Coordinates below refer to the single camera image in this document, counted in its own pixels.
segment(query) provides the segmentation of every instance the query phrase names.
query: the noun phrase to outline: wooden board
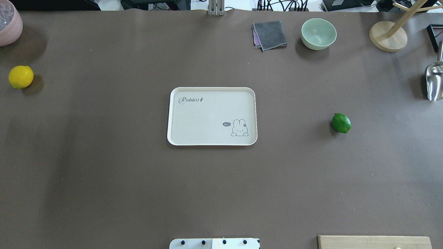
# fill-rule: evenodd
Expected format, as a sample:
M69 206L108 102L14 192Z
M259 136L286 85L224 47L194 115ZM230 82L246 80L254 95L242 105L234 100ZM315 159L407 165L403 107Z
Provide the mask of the wooden board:
M319 235L319 249L432 249L429 237Z

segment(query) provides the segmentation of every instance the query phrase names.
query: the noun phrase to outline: lime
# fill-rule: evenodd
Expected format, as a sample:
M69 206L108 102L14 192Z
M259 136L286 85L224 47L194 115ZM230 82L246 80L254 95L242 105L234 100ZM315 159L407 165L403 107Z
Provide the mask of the lime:
M28 66L16 66L9 73L9 83L15 89L29 86L34 79L34 72Z
M348 133L348 131L351 129L351 121L349 120L348 116L341 113L336 113L332 117L332 126L334 129L336 129L338 132L341 133Z

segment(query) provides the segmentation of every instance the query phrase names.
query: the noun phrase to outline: yellow lemon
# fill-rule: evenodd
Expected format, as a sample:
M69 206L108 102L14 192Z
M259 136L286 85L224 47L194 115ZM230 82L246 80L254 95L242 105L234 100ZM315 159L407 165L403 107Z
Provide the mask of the yellow lemon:
M15 89L29 86L34 79L34 72L28 66L16 66L9 73L9 83Z

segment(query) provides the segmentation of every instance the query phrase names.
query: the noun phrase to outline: folded towel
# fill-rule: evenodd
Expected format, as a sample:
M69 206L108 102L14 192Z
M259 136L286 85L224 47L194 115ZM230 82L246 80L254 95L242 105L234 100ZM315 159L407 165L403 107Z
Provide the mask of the folded towel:
M281 21L253 23L252 27L255 47L261 47L263 51L266 51L275 47L287 46L288 42Z

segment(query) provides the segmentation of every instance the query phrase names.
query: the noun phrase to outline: wooden stand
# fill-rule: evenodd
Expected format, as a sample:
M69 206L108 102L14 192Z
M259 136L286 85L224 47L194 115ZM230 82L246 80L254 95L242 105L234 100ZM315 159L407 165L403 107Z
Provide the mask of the wooden stand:
M402 50L408 42L408 36L401 26L403 26L416 12L443 8L443 5L420 8L424 3L426 3L426 1L427 0L417 0L411 8L394 3L394 6L405 10L406 13L398 20L397 23L382 21L374 24L369 30L369 37L374 45L383 51L391 53Z

